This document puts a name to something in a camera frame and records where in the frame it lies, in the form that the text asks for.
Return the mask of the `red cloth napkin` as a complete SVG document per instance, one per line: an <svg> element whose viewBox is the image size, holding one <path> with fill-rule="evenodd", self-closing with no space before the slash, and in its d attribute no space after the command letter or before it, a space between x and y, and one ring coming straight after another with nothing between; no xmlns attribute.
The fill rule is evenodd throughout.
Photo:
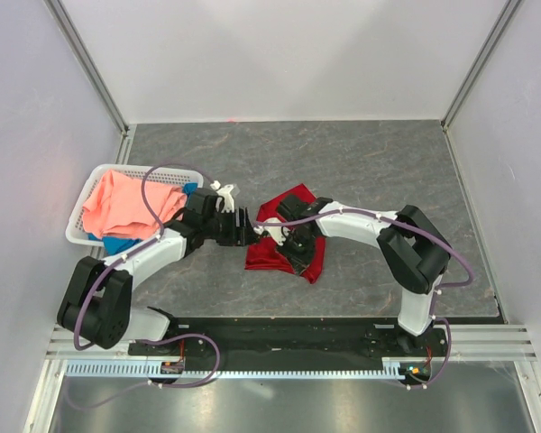
<svg viewBox="0 0 541 433"><path fill-rule="evenodd" d="M307 188L304 183L300 183L291 189L284 191L270 201L261 204L257 221L266 221L269 218L278 218L281 222L284 219L277 212L277 207L281 200L289 195L295 195L302 201L311 203L316 199L316 196ZM245 270L253 271L281 271L285 273L295 274L289 261L276 251L277 244L272 238L266 237L260 240L257 244L252 244L247 249L245 258ZM314 284L319 279L324 264L326 251L325 238L319 237L316 240L316 254L312 263L302 272L302 277L310 284Z"/></svg>

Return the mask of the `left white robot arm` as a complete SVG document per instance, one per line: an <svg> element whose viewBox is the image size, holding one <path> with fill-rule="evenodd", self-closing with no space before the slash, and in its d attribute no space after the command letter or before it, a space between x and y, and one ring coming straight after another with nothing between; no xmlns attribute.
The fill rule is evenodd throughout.
<svg viewBox="0 0 541 433"><path fill-rule="evenodd" d="M190 256L204 242L244 247L261 239L230 189L195 190L186 206L149 239L103 260L81 259L70 278L57 315L73 335L76 350L110 349L121 341L142 340L161 355L179 347L179 332L156 308L135 309L133 291L162 268Z"/></svg>

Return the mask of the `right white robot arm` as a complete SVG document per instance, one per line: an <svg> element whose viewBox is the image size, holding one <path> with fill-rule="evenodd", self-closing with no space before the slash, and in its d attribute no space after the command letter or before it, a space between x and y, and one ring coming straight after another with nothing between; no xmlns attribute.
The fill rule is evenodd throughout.
<svg viewBox="0 0 541 433"><path fill-rule="evenodd" d="M426 346L426 332L433 323L433 291L451 254L445 250L449 243L418 207L377 213L330 198L307 203L289 195L278 204L277 213L286 225L274 235L276 251L296 274L318 257L320 239L343 238L381 251L402 288L396 347L405 355L415 355Z"/></svg>

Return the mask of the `white plastic basket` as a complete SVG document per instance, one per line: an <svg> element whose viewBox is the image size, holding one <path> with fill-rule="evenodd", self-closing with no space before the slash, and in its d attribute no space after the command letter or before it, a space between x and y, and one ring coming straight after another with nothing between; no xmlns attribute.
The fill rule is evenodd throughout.
<svg viewBox="0 0 541 433"><path fill-rule="evenodd" d="M94 168L87 178L79 196L76 205L74 206L69 222L66 228L67 239L74 244L83 244L89 246L103 246L102 241L90 239L89 231L84 227L85 209L83 205L93 196L93 192L103 176L110 170L119 172L129 178L142 180L143 176L150 170L149 166L142 165L119 165L119 164L103 164ZM204 176L196 170L188 170L181 168L162 167L153 171L147 181L155 181L162 184L184 187L189 183L196 183L199 187L204 184Z"/></svg>

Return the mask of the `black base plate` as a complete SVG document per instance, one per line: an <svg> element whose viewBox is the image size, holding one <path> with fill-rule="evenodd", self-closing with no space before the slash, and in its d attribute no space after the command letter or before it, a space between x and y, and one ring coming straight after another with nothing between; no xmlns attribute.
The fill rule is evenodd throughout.
<svg viewBox="0 0 541 433"><path fill-rule="evenodd" d="M419 337L394 318L176 318L167 345L132 343L129 355L183 355L194 367L375 367L386 358L439 358L447 337L431 327Z"/></svg>

